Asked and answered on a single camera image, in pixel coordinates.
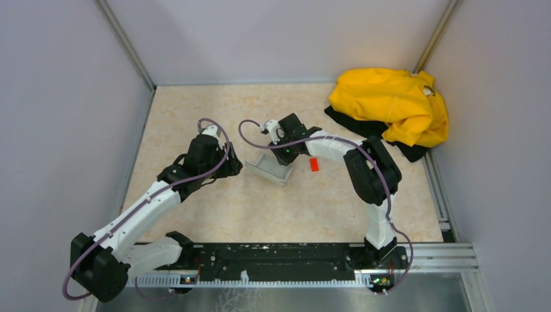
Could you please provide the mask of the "small red block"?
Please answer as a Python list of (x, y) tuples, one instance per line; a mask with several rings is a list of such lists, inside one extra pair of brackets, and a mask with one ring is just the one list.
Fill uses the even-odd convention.
[(320, 170), (318, 159), (313, 157), (309, 159), (312, 172), (318, 172)]

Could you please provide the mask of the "white cardboard box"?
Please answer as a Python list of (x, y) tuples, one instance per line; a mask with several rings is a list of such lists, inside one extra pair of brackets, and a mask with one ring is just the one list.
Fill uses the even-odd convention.
[(279, 187), (287, 185), (293, 171), (291, 165), (281, 165), (275, 157), (267, 154), (261, 154), (256, 161), (246, 161), (245, 167), (253, 174)]

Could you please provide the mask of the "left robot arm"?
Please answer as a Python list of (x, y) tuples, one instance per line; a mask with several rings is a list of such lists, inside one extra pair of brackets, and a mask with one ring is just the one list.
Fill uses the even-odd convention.
[(237, 176), (242, 167), (230, 141), (221, 144), (217, 135), (197, 135), (187, 153), (167, 166), (128, 210), (93, 235), (80, 233), (73, 238), (70, 270), (62, 284), (63, 296), (68, 300), (82, 298), (68, 293), (68, 282), (74, 280), (88, 295), (109, 302), (129, 280), (157, 268), (175, 265), (180, 269), (196, 269), (198, 252), (194, 243), (178, 231), (148, 244), (137, 241), (208, 179)]

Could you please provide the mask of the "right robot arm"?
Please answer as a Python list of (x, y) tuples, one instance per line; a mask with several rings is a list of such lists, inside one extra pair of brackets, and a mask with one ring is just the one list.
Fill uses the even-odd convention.
[(368, 208), (366, 260), (374, 268), (384, 267), (396, 247), (392, 200), (402, 174), (381, 140), (350, 140), (319, 127), (306, 128), (294, 113), (279, 121), (268, 120), (260, 129), (270, 136), (279, 164), (290, 165), (298, 156), (308, 155), (346, 167), (356, 195)]

